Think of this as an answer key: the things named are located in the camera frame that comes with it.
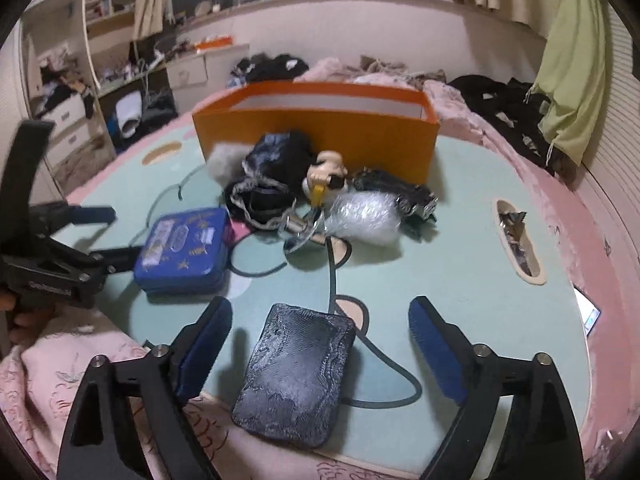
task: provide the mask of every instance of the blue tin box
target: blue tin box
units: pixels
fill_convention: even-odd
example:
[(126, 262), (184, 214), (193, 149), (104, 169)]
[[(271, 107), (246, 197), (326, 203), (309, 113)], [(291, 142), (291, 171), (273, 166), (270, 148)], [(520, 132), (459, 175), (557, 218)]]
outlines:
[(222, 287), (231, 224), (224, 208), (174, 213), (160, 218), (133, 270), (147, 294), (209, 294)]

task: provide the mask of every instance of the black textured phone case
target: black textured phone case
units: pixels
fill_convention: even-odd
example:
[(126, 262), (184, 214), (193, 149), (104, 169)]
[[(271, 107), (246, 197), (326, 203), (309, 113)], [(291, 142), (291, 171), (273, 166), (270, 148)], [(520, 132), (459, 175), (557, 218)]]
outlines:
[(233, 421), (273, 440), (322, 446), (338, 414), (355, 335), (347, 317), (273, 305), (249, 360)]

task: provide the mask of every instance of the white fabric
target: white fabric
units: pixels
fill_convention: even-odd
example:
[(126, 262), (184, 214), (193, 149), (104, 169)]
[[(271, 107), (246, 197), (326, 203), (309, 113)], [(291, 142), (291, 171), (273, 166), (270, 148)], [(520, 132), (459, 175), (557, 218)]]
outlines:
[(122, 136), (129, 139), (136, 132), (142, 119), (142, 94), (132, 92), (120, 99), (116, 104), (116, 118)]

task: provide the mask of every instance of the bubble wrap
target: bubble wrap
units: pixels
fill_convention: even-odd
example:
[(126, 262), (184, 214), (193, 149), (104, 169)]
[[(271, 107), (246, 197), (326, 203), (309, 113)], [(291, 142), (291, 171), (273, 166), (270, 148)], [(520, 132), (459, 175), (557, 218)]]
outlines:
[(336, 198), (326, 230), (339, 238), (388, 246), (398, 243), (400, 217), (396, 196), (375, 191), (345, 193)]

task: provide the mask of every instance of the orange box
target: orange box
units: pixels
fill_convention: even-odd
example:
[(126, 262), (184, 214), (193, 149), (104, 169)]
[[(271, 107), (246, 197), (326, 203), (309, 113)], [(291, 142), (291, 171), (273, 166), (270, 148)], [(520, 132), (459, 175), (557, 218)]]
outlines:
[(221, 46), (229, 46), (234, 44), (234, 39), (231, 36), (219, 36), (209, 41), (201, 41), (195, 43), (193, 46), (198, 52), (203, 50), (209, 50), (210, 48), (220, 48)]
[(342, 154), (351, 173), (380, 168), (427, 181), (440, 125), (423, 92), (345, 83), (257, 83), (193, 114), (207, 158), (218, 142), (255, 144), (266, 133), (299, 130), (316, 152)]

